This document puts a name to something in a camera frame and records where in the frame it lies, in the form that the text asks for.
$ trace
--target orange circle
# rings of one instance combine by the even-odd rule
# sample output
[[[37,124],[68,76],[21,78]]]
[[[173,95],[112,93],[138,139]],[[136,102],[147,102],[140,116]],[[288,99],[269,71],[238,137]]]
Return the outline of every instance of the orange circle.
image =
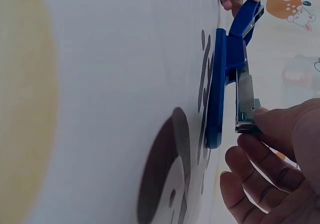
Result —
[[[0,223],[20,224],[42,188],[56,127],[56,54],[42,0],[0,0]]]
[[[294,15],[298,6],[302,5],[301,0],[267,0],[266,9],[271,15],[287,19]]]

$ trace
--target blue stapler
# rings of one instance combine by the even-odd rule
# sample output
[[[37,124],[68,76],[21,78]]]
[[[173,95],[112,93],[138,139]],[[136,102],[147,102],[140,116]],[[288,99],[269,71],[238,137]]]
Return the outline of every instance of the blue stapler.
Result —
[[[259,133],[254,123],[254,110],[260,101],[254,97],[253,80],[249,74],[247,45],[254,26],[264,13],[260,2],[247,0],[237,13],[228,35],[222,28],[216,30],[212,81],[209,94],[206,144],[218,148],[222,141],[225,87],[236,83],[236,133]]]

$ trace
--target stapler metal mechanism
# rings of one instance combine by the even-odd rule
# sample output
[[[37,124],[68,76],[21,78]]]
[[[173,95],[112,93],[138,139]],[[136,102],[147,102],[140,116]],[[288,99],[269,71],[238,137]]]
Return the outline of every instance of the stapler metal mechanism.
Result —
[[[260,107],[260,101],[253,94],[246,47],[264,9],[260,1],[247,0],[234,18],[228,35],[222,28],[216,30],[205,130],[206,144],[210,149],[218,148],[222,142],[225,87],[233,82],[236,86],[235,132],[260,133],[254,123],[254,111]]]

